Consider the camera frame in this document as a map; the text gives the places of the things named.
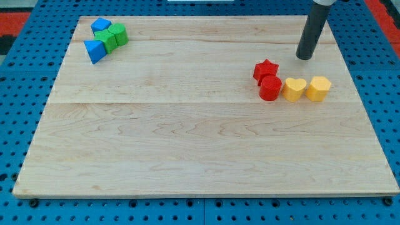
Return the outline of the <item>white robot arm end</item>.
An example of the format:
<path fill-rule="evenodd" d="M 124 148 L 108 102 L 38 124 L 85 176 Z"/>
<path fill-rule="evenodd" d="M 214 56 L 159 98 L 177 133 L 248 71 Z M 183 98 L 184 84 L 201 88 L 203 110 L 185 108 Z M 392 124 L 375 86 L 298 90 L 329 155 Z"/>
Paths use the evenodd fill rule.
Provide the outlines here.
<path fill-rule="evenodd" d="M 322 6 L 332 6 L 336 0 L 313 0 L 316 4 L 322 5 Z"/>

